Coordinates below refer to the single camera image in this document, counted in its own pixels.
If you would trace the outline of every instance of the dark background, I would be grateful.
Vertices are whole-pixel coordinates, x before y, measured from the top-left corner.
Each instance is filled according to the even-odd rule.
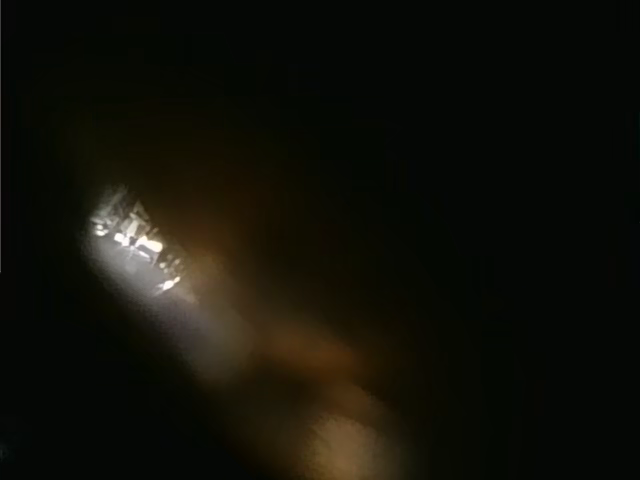
[[[3,178],[11,178],[3,185],[11,226],[3,244],[16,259],[14,288],[27,292],[9,301],[20,320],[11,322],[15,337],[5,337],[18,347],[5,350],[11,357],[0,438],[11,463],[102,470],[133,462],[194,476],[197,466],[225,465],[238,472],[227,478],[253,474],[245,456],[230,454],[217,433],[205,431],[204,408],[169,360],[148,361],[135,332],[106,326],[130,313],[105,300],[70,242],[86,214],[86,192],[59,158],[48,122],[64,101],[36,93],[43,72],[62,68],[78,78],[98,69],[110,95],[129,95],[132,103],[166,91],[206,103],[215,84],[246,98],[255,121],[269,112],[286,131],[311,132],[298,142],[340,152],[298,168],[315,182],[339,178],[336,195],[353,200],[353,216],[377,219],[370,223],[381,248],[391,257],[400,247],[419,265],[406,281],[413,298],[425,288],[415,272],[428,272],[436,286],[429,295],[449,312],[436,314],[435,327],[443,352],[436,401],[446,414],[418,447],[433,459],[432,478],[549,473],[553,454],[541,443],[541,432],[551,436],[552,428],[542,351],[558,333],[551,319],[568,313],[562,287],[574,264],[557,261],[572,247],[563,215],[541,208],[564,180],[540,160],[548,151],[531,131],[540,128],[529,118],[532,104],[543,101],[540,88],[519,80],[531,64],[493,55],[496,43],[477,27],[427,28],[404,17],[324,23],[311,14],[285,22],[288,28],[265,21],[236,30],[216,12],[37,9],[11,8],[3,26]],[[526,44],[518,54],[524,52]],[[111,78],[113,64],[119,73]],[[132,87],[159,77],[158,91]],[[82,92],[81,81],[77,88]],[[252,107],[255,99],[262,110]],[[88,100],[80,93],[74,101]],[[545,130],[545,146],[556,135]],[[353,198],[354,191],[365,193]],[[41,229],[51,232],[44,246],[36,240]],[[556,300],[563,312],[553,310]],[[95,305],[104,321],[88,324],[83,319]],[[408,348],[419,349],[420,341]],[[420,383],[419,369],[407,376]]]

